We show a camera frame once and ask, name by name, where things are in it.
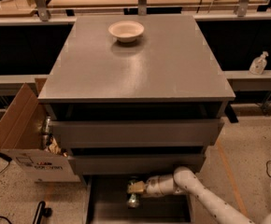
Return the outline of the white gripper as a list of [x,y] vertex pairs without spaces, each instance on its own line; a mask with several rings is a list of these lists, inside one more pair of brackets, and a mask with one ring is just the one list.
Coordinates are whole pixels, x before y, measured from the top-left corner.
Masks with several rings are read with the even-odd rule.
[[172,175],[156,175],[150,177],[146,184],[143,181],[131,183],[127,187],[129,194],[143,194],[146,197],[163,197],[172,195],[177,190],[177,185]]

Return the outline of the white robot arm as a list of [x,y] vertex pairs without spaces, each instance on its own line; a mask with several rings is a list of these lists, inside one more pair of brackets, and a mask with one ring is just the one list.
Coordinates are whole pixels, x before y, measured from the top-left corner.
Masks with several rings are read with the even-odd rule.
[[206,208],[218,224],[256,224],[206,188],[197,176],[185,166],[177,168],[170,175],[155,175],[146,181],[136,181],[129,184],[127,193],[139,194],[146,198],[191,194]]

